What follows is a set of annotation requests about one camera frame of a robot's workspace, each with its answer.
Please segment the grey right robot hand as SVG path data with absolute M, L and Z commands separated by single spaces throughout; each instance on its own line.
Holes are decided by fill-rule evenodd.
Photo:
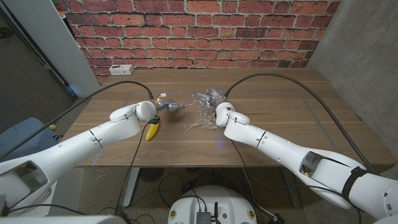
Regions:
M 227 97 L 225 97 L 225 92 L 213 86 L 209 87 L 205 93 L 197 93 L 202 101 L 208 105 L 212 105 L 215 108 L 221 103 L 228 102 Z

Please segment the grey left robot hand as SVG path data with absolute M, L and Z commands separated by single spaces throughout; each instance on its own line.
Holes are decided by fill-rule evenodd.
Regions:
M 160 98 L 156 101 L 155 106 L 159 111 L 169 110 L 170 112 L 184 109 L 187 107 L 187 105 L 183 105 L 171 98 Z

